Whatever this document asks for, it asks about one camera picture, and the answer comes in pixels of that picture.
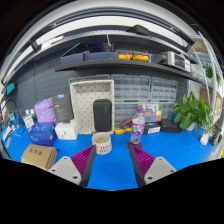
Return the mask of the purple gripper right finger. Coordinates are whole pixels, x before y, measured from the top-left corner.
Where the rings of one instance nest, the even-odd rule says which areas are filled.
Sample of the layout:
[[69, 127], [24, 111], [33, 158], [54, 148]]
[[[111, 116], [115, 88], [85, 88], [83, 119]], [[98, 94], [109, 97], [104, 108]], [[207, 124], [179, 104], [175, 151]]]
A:
[[153, 157], [137, 147], [130, 149], [130, 157], [139, 188], [176, 172], [176, 169], [165, 158]]

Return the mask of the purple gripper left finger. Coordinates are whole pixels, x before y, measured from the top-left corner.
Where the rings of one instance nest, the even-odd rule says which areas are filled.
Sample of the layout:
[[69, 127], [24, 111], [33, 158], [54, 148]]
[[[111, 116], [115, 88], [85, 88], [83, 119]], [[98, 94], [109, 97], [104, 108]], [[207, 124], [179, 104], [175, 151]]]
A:
[[63, 156], [49, 172], [81, 187], [87, 187], [96, 157], [96, 146], [92, 145], [72, 157]]

